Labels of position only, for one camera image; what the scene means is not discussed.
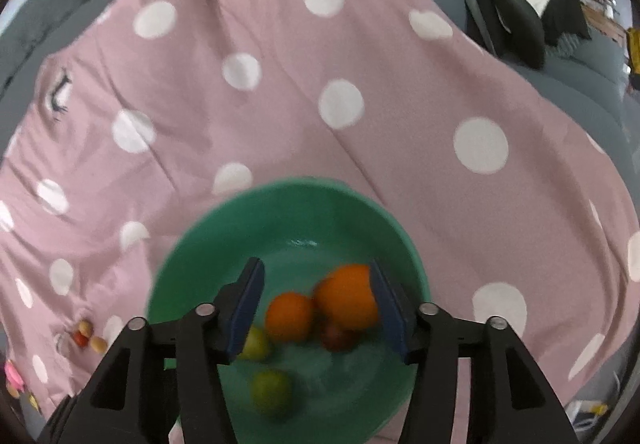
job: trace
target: silver pin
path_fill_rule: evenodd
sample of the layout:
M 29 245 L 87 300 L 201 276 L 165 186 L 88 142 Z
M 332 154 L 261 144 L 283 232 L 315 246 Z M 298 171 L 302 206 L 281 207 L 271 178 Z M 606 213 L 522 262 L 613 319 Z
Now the silver pin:
M 505 330 L 509 326 L 507 320 L 505 318 L 501 318 L 500 316 L 492 316 L 491 318 L 489 318 L 489 325 L 497 330 Z
M 127 323 L 127 327 L 130 330 L 140 330 L 146 325 L 146 320 L 141 317 L 133 318 L 129 323 Z
M 423 303 L 420 305 L 420 312 L 422 312 L 425 316 L 435 316 L 440 309 L 435 303 Z
M 211 316 L 216 311 L 216 307 L 212 303 L 201 303 L 196 307 L 198 316 Z

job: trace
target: green bowl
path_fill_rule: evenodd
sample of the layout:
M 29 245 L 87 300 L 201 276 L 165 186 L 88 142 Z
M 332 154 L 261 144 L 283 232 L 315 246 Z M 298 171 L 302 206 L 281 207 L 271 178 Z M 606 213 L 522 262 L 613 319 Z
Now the green bowl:
M 211 301 L 254 256 L 266 268 L 257 325 L 278 294 L 311 294 L 338 265 L 372 259 L 386 263 L 417 299 L 430 299 L 420 257 L 388 212 L 339 182 L 290 179 L 242 193 L 191 228 L 158 274 L 149 321 L 177 319 Z M 251 379 L 268 367 L 295 381 L 296 409 L 283 421 L 268 420 L 252 406 Z M 266 363 L 236 361 L 218 369 L 240 444 L 362 444 L 408 399 L 415 380 L 415 367 L 401 363 L 381 329 L 344 354 L 311 341 L 279 345 Z

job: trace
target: orange fruit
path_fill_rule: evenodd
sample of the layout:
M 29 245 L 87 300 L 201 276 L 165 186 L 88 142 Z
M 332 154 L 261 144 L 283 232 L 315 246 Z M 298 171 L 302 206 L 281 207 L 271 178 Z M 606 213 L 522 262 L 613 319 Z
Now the orange fruit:
M 313 300 L 300 293 L 276 296 L 269 304 L 264 318 L 264 329 L 269 337 L 281 343 L 305 341 L 313 324 Z
M 378 323 L 378 306 L 369 286 L 369 266 L 338 267 L 314 289 L 314 303 L 345 330 L 362 331 Z

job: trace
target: green fruit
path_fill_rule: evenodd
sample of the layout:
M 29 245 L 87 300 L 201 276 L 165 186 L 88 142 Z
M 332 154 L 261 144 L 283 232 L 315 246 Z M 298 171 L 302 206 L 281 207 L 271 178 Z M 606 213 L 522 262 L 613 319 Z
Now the green fruit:
M 257 411 L 268 417 L 285 416 L 293 398 L 291 378 L 280 370 L 264 370 L 254 376 L 251 398 Z
M 244 348 L 238 359 L 248 361 L 264 361 L 271 355 L 271 343 L 267 334 L 261 328 L 251 325 L 246 336 Z

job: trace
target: large orange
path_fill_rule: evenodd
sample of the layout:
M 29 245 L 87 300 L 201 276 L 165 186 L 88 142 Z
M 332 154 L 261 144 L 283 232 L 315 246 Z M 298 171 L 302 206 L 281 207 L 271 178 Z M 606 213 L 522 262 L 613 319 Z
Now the large orange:
M 314 290 L 316 307 L 345 330 L 366 330 L 378 323 L 378 306 L 369 286 L 369 266 L 338 267 Z
M 283 293 L 276 296 L 264 317 L 264 329 L 277 342 L 305 341 L 314 324 L 314 303 L 300 293 Z

